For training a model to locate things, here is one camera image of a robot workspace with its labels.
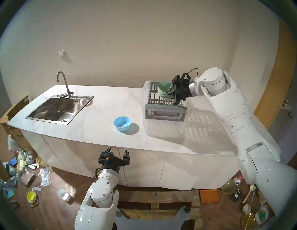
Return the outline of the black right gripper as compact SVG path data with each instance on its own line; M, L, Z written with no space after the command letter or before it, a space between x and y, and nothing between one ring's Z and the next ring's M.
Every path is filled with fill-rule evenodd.
M174 98L173 105L178 106L180 101L185 101L186 98L192 97L190 92L190 80L173 80L173 90L166 90L163 98Z

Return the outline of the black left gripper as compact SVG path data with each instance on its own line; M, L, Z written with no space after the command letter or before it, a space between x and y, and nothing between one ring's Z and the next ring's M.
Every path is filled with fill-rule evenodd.
M101 152L100 157L98 158L98 163L104 163L103 169L113 170L116 173L119 173L123 164L130 164L130 155L128 149L125 148L123 159L116 156L109 156L111 148L112 147L110 146L105 151Z

